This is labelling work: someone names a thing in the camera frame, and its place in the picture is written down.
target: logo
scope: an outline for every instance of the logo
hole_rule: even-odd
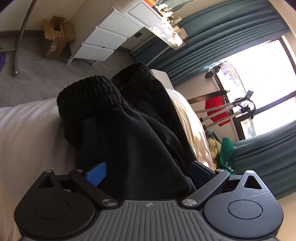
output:
[[[154,204],[151,203],[151,202],[148,202],[148,203],[145,204],[146,207],[152,207],[153,205],[154,205]]]

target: cardboard box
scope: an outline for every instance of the cardboard box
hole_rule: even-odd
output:
[[[65,18],[56,16],[51,21],[43,20],[45,58],[57,59],[66,44],[76,38],[71,22],[63,23],[64,20]]]

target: ribbed cuff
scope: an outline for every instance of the ribbed cuff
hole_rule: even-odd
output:
[[[114,85],[119,89],[121,95],[128,102],[132,102],[141,96],[143,92],[147,92],[151,84],[154,87],[162,86],[162,84],[152,76],[150,69],[143,63],[138,62],[119,71],[111,79]]]
[[[105,76],[93,76],[63,89],[57,97],[59,115],[71,124],[115,105],[128,105],[119,90]]]

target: triangular cutout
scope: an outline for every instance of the triangular cutout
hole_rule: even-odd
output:
[[[52,188],[54,187],[54,184],[52,183],[52,180],[49,176],[45,177],[40,185],[38,186],[38,189],[43,189],[43,188]]]
[[[248,176],[246,183],[244,184],[245,188],[252,188],[252,189],[262,189],[258,181],[254,176]]]

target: curved metal rod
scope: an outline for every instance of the curved metal rod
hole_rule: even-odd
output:
[[[33,11],[33,8],[36,4],[38,0],[33,0],[28,11],[27,11],[27,14],[26,14],[26,17],[24,19],[24,22],[22,23],[22,28],[20,30],[20,34],[18,36],[18,39],[17,39],[17,43],[16,43],[16,46],[15,46],[15,65],[14,65],[14,72],[13,74],[16,75],[17,74],[17,58],[18,58],[18,51],[19,51],[19,48],[20,48],[20,41],[22,40],[22,36],[24,34],[24,30],[26,28],[26,25],[28,23],[28,20],[29,20],[29,17]]]

